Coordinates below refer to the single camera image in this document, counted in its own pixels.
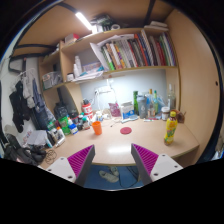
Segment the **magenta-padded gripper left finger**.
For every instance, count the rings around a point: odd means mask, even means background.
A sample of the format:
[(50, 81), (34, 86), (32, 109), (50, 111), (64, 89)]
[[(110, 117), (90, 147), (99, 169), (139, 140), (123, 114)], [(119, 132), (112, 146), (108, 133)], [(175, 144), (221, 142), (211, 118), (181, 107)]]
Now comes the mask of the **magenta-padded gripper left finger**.
[(47, 171), (76, 185), (83, 186), (94, 156), (95, 146), (90, 145), (68, 158), (58, 158), (47, 168)]

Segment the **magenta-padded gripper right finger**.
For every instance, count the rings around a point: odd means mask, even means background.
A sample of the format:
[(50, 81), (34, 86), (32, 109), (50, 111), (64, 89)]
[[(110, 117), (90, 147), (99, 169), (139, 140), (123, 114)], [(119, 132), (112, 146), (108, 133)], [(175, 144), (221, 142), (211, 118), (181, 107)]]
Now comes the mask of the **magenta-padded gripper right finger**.
[(182, 166), (167, 154), (158, 155), (134, 143), (131, 144), (131, 154), (144, 185), (182, 169)]

